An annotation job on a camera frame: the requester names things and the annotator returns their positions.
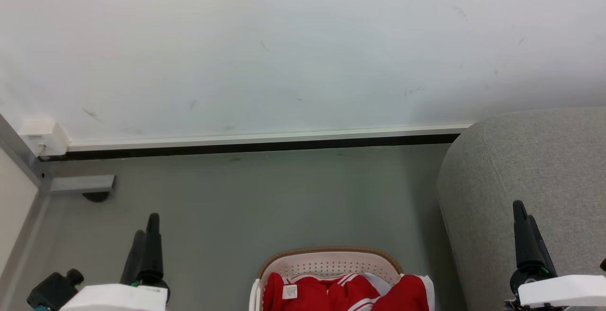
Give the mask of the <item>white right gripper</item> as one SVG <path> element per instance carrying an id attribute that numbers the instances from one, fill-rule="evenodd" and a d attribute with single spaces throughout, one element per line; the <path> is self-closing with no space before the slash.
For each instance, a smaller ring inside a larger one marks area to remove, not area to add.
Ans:
<path id="1" fill-rule="evenodd" d="M 517 268 L 509 284 L 511 311 L 603 311 L 603 275 L 558 276 L 534 216 L 521 200 L 513 201 Z"/>

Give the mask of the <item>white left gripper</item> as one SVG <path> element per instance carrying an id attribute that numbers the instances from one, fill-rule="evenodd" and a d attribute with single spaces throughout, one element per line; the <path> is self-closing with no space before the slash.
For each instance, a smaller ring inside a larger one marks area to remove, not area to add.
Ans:
<path id="1" fill-rule="evenodd" d="M 85 286 L 61 310 L 165 311 L 171 290 L 163 278 L 160 215 L 152 213 L 146 230 L 135 233 L 120 284 Z"/>

